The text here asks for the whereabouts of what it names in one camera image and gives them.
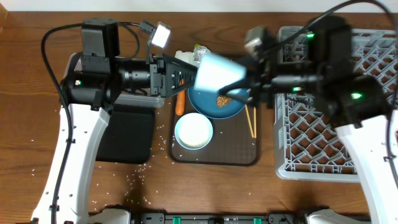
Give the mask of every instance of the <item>white wall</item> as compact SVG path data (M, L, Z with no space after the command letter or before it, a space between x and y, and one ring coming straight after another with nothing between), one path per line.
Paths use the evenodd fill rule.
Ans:
M398 12L398 0L381 0ZM8 11L323 12L344 0L0 0ZM371 4L339 12L380 12Z

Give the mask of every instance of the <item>wooden table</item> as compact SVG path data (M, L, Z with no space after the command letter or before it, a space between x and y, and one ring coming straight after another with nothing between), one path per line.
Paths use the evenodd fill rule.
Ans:
M51 28L90 17L172 27L166 53L192 51L198 43L215 52L243 53L247 30L267 26L302 26L317 14L305 13L149 13L149 12L10 12L0 34L0 222L28 222L44 190L55 150L60 103L40 54L40 40ZM355 28L391 29L381 14L344 14ZM138 32L142 49L147 36ZM132 36L120 30L122 55L135 49ZM61 79L69 56L81 50L80 29L58 32L47 44L53 70ZM139 58L145 51L141 50ZM275 175L273 110L262 107L262 157L252 167L173 164L161 151L171 108L158 109L151 157L144 166L96 162L90 189L91 212L122 203L137 212L266 213L329 205L338 213L367 214L359 184L281 180Z

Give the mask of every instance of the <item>blue plate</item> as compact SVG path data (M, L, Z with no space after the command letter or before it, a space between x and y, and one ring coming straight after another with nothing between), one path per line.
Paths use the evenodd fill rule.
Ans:
M246 90L241 90L239 95L249 96ZM244 103L232 100L226 106L219 108L217 106L217 93L209 93L207 91L194 90L193 87L188 89L188 97L192 106L201 114L208 118L225 119L238 114L243 108Z

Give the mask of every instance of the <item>white plastic basket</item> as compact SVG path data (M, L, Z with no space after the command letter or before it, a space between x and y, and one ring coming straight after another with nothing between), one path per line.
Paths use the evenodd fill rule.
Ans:
M301 27L285 26L279 41ZM383 86L391 103L398 70L395 34L389 30L353 29L354 71L372 75ZM298 36L279 52L279 63L305 60L307 38ZM288 94L289 98L313 101L312 95ZM359 182L356 169L331 128L328 118L315 108L275 96L275 172L281 179Z

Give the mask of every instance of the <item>orange carrot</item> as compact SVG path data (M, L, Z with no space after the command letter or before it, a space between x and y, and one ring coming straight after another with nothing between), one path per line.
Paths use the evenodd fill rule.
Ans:
M181 91L177 95L177 104L175 105L175 114L182 116L184 114L185 109L185 90Z

